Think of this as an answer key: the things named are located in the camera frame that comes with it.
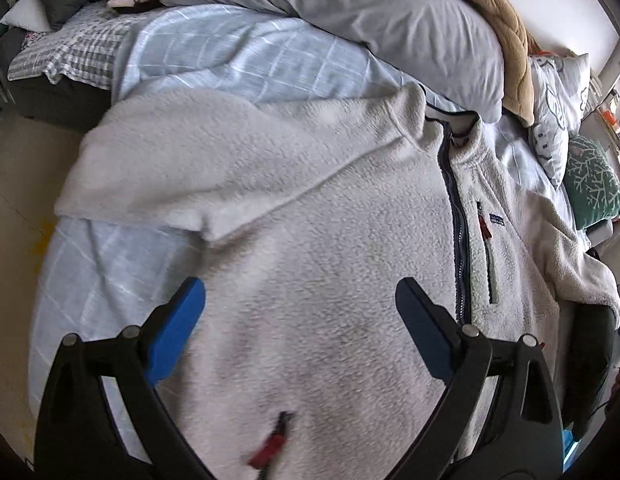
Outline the light blue checked duvet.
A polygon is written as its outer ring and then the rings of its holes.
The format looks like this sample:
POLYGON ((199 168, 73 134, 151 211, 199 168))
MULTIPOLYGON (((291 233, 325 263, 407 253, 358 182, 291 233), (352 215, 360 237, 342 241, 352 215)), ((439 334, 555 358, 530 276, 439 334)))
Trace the light blue checked duvet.
MULTIPOLYGON (((297 18, 220 4, 187 6, 131 30, 115 65, 114 106, 186 89, 229 93, 257 105, 377 99, 408 84, 423 89, 438 112, 463 114, 363 48, 297 18)), ((199 278, 205 248, 191 231, 56 214, 31 325, 33 408, 41 403, 63 336, 107 337, 141 322, 186 275, 199 278)), ((176 422, 185 352, 162 390, 176 422)))

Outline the grey plaid cloth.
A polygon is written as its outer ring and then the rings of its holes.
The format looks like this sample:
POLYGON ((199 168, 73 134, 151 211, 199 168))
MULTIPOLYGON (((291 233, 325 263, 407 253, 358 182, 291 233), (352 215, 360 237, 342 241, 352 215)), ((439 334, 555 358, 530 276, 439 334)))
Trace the grey plaid cloth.
POLYGON ((118 14, 104 2, 91 3, 57 32, 40 32, 13 58, 9 81, 44 76, 51 84, 66 77, 81 84, 109 90, 112 70, 124 36, 147 19, 145 13, 118 14))

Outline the green coral pattern cushion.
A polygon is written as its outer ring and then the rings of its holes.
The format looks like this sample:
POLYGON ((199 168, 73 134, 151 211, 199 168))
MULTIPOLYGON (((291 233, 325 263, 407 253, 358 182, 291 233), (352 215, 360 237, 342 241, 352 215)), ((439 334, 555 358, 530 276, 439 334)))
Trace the green coral pattern cushion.
POLYGON ((602 147, 586 136, 572 136, 564 187, 578 230, 620 218, 620 182, 602 147))

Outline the white bookshelf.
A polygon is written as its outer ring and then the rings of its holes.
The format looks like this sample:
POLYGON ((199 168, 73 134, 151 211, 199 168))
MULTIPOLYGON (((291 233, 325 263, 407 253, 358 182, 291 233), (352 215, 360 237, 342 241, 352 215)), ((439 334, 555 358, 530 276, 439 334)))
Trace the white bookshelf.
POLYGON ((620 40, 604 67, 590 75, 580 133, 596 141, 620 183, 620 40))

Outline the blue plastic bin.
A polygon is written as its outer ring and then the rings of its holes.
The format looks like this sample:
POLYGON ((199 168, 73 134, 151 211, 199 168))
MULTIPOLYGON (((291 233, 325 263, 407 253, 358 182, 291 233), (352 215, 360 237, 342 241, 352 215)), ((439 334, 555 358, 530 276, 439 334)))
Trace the blue plastic bin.
POLYGON ((562 430, 562 446, 564 447, 564 458, 562 459, 562 471, 567 471, 574 460, 574 453, 579 447, 579 442, 573 437, 570 429, 562 430))

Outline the grey patterned pillow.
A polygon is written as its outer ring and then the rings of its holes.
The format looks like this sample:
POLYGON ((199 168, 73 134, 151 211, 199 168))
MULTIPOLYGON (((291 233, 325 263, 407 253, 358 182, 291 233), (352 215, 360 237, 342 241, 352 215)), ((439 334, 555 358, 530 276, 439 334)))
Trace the grey patterned pillow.
POLYGON ((564 181, 570 136, 578 133, 590 88, 587 54, 529 58, 534 122, 529 144, 554 188, 564 181))

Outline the tan plush blanket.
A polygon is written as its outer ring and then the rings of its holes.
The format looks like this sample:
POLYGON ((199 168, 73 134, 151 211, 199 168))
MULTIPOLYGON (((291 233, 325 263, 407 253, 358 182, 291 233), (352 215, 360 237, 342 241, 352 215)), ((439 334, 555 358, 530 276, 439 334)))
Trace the tan plush blanket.
POLYGON ((509 0, 468 0, 492 27, 504 59, 503 105, 525 127, 534 123, 534 87, 528 29, 509 0))

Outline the white fleece jacket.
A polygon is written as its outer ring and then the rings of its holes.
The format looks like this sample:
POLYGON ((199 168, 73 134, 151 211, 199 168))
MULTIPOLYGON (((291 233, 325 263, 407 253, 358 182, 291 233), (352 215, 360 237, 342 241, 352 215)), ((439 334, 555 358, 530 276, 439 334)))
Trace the white fleece jacket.
POLYGON ((486 336, 534 335, 549 360, 565 304, 620 321, 608 266, 508 174, 481 119, 438 112, 415 84, 377 99, 125 100, 84 138, 56 210, 203 239, 207 304, 177 424, 220 479, 249 477, 283 411, 276 479, 395 466, 443 390, 395 307, 402 278, 486 336))

